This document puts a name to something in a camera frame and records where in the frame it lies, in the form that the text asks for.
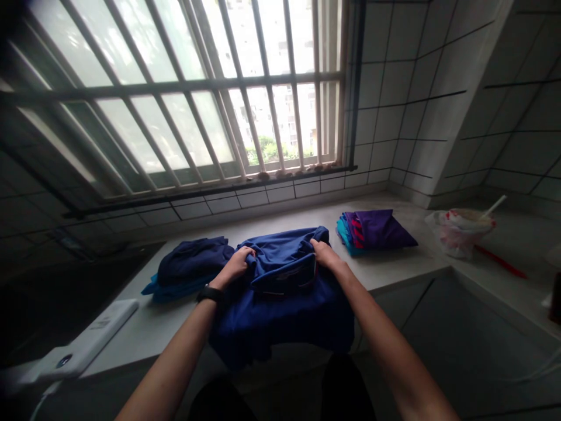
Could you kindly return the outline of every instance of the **person's leg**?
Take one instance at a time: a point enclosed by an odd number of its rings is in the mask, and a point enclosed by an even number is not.
[[[203,387],[195,397],[189,421],[257,421],[244,398],[232,383],[217,379]]]
[[[331,356],[321,389],[321,421],[376,420],[361,373],[348,355]]]

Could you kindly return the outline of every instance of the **right hand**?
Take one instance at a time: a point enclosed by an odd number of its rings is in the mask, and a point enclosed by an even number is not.
[[[310,244],[314,246],[316,253],[316,261],[327,268],[333,268],[334,265],[343,263],[339,255],[323,241],[310,240]]]

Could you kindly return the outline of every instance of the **white countertop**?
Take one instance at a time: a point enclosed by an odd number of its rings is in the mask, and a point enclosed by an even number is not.
[[[486,203],[475,205],[484,208]],[[370,209],[394,209],[396,219],[417,239],[420,246],[351,258],[335,233],[336,221],[343,211]],[[157,272],[161,259],[181,241],[224,236],[229,239],[231,246],[236,247],[251,237],[318,225],[324,225],[330,230],[333,249],[349,264],[369,291],[392,288],[427,274],[437,276],[453,268],[467,287],[473,283],[473,287],[477,286],[475,292],[484,291],[483,296],[488,295],[486,298],[496,298],[500,305],[514,309],[524,320],[530,321],[548,335],[561,339],[561,327],[547,320],[547,311],[540,305],[540,301],[551,291],[555,273],[542,256],[561,239],[561,224],[507,210],[497,212],[497,228],[482,241],[482,245],[525,271],[529,279],[524,280],[514,277],[479,254],[475,254],[473,261],[460,261],[443,255],[424,223],[424,217],[430,212],[382,192],[353,201],[346,200],[177,235],[169,239],[116,298],[136,298],[140,307],[82,377],[159,355],[190,314],[195,306],[193,296],[162,305],[152,303],[151,296],[140,295],[150,277]],[[221,361],[215,356],[204,358],[210,359],[206,362],[208,364],[221,365]]]

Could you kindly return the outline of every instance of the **stack of folded clothes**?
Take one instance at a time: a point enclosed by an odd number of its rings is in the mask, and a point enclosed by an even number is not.
[[[199,291],[212,281],[234,254],[228,239],[183,241],[160,262],[158,273],[142,290],[154,302],[168,302]]]
[[[402,249],[417,241],[392,216],[392,209],[343,212],[337,221],[337,234],[351,256],[368,250]]]

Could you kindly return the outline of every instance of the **floor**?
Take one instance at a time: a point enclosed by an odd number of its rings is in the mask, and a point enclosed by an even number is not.
[[[400,420],[392,394],[373,358],[360,353],[352,359],[362,374],[379,420]],[[314,368],[244,396],[258,420],[313,421],[320,419],[321,379],[325,366]]]

